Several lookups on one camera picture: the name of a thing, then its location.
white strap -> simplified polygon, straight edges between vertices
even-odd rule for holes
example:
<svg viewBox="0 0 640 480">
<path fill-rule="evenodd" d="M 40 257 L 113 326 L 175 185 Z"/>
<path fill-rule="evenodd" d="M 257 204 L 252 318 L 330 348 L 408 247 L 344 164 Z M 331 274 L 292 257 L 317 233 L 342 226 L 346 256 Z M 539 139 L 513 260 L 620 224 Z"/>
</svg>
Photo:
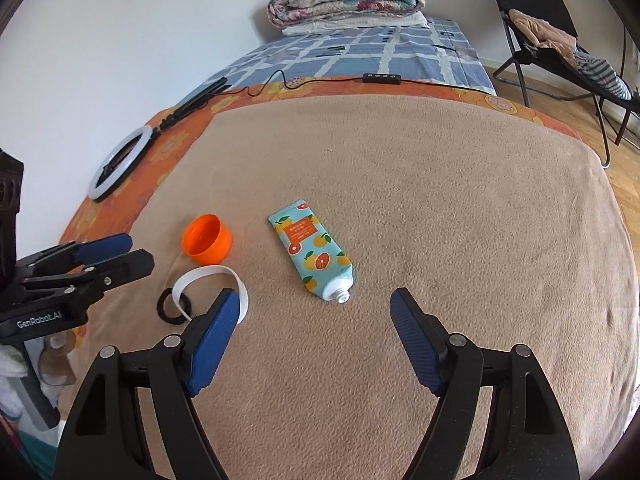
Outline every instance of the white strap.
<svg viewBox="0 0 640 480">
<path fill-rule="evenodd" d="M 236 279 L 236 283 L 238 284 L 238 297 L 240 299 L 240 317 L 238 318 L 238 324 L 242 323 L 244 316 L 246 316 L 246 311 L 249 309 L 249 293 L 246 291 L 244 283 L 233 269 L 222 265 L 198 267 L 197 269 L 190 270 L 178 278 L 171 290 L 171 297 L 174 299 L 175 306 L 187 320 L 191 321 L 191 317 L 187 316 L 180 306 L 180 295 L 190 283 L 199 280 L 200 278 L 204 278 L 205 276 L 213 276 L 214 274 L 229 274 Z"/>
</svg>

reclining chair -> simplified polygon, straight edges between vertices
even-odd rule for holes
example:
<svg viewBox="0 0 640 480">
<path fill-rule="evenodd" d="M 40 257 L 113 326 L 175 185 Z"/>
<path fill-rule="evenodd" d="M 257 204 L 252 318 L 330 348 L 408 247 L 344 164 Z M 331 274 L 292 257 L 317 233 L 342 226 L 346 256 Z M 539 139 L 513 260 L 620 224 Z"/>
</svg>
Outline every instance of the reclining chair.
<svg viewBox="0 0 640 480">
<path fill-rule="evenodd" d="M 574 67 L 572 67 L 557 50 L 552 48 L 536 48 L 535 46 L 533 46 L 527 40 L 527 38 L 518 30 L 515 24 L 509 19 L 509 11 L 511 9 L 516 9 L 534 18 L 546 20 L 554 27 L 564 30 L 568 34 L 571 34 L 572 36 L 577 38 L 578 33 L 575 30 L 574 22 L 572 21 L 571 16 L 569 15 L 569 11 L 567 10 L 563 0 L 495 1 L 497 2 L 498 9 L 500 10 L 504 30 L 507 35 L 507 41 L 509 43 L 509 48 L 511 49 L 511 57 L 498 70 L 494 72 L 494 78 L 498 81 L 508 84 L 519 84 L 520 88 L 522 89 L 522 97 L 526 106 L 529 106 L 529 95 L 527 93 L 527 89 L 549 95 L 550 97 L 561 101 L 577 101 L 580 99 L 591 97 L 596 107 L 598 122 L 600 123 L 600 129 L 602 131 L 602 140 L 604 142 L 606 152 L 606 160 L 602 164 L 602 167 L 606 170 L 611 164 L 611 154 L 609 152 L 609 142 L 607 140 L 604 117 L 602 114 L 602 103 L 604 102 L 604 100 L 608 100 L 627 110 L 625 121 L 623 121 L 620 133 L 616 137 L 616 144 L 619 144 L 622 140 L 622 135 L 624 133 L 624 130 L 626 129 L 626 124 L 628 123 L 631 112 L 640 112 L 640 99 L 633 97 L 631 101 L 625 101 L 611 94 L 604 88 L 597 86 L 592 81 L 581 75 Z M 519 50 L 516 50 L 514 46 L 511 33 L 513 33 L 518 42 L 518 46 L 520 47 Z M 518 82 L 500 77 L 500 74 L 512 64 L 514 64 L 516 67 Z M 540 68 L 543 68 L 548 72 L 560 76 L 561 78 L 570 81 L 576 86 L 583 88 L 588 93 L 574 97 L 564 97 L 532 88 L 526 84 L 521 68 L 522 65 L 530 64 L 539 66 Z"/>
</svg>

orange label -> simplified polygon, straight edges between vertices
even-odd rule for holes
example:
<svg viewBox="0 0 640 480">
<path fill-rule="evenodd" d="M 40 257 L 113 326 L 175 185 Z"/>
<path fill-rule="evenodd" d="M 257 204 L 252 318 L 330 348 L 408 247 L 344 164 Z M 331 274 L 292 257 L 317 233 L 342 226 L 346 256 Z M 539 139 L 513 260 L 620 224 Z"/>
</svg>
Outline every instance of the orange label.
<svg viewBox="0 0 640 480">
<path fill-rule="evenodd" d="M 289 242 L 299 244 L 305 238 L 309 238 L 313 233 L 317 233 L 318 229 L 308 217 L 301 218 L 297 222 L 285 227 L 282 232 L 287 235 Z"/>
</svg>

screw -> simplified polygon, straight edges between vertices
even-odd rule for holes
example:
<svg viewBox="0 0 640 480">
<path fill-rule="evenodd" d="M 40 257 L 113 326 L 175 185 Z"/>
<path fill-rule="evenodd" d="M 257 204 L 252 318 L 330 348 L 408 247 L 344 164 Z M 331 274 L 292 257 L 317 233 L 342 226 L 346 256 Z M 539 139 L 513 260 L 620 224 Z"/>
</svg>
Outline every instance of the screw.
<svg viewBox="0 0 640 480">
<path fill-rule="evenodd" d="M 449 342 L 453 346 L 464 346 L 466 345 L 466 337 L 464 337 L 462 334 L 452 334 L 449 337 Z"/>
<path fill-rule="evenodd" d="M 516 345 L 516 354 L 520 357 L 530 357 L 531 356 L 531 348 L 527 345 Z"/>
<path fill-rule="evenodd" d="M 100 350 L 100 357 L 103 359 L 108 359 L 115 353 L 116 353 L 115 347 L 108 345 L 103 347 L 102 350 Z"/>
<path fill-rule="evenodd" d="M 164 338 L 164 346 L 167 348 L 174 348 L 180 344 L 180 336 L 179 335 L 168 335 Z"/>
</svg>

black hair tie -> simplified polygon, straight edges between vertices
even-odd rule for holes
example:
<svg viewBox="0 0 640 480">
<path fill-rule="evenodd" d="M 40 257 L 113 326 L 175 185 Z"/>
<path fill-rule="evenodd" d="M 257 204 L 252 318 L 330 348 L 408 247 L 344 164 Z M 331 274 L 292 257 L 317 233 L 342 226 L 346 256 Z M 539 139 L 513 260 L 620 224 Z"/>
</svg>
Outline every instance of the black hair tie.
<svg viewBox="0 0 640 480">
<path fill-rule="evenodd" d="M 160 317 L 160 319 L 162 319 L 162 321 L 170 323 L 172 325 L 181 325 L 182 323 L 187 321 L 187 318 L 185 318 L 182 314 L 176 317 L 169 317 L 164 311 L 164 302 L 166 301 L 166 298 L 168 298 L 171 295 L 171 290 L 172 290 L 171 287 L 166 288 L 162 292 L 162 294 L 160 294 L 160 298 L 158 298 L 158 306 L 156 310 L 158 311 L 158 316 Z M 191 300 L 187 297 L 185 293 L 182 293 L 180 295 L 180 306 L 187 313 L 187 316 L 191 316 Z"/>
</svg>

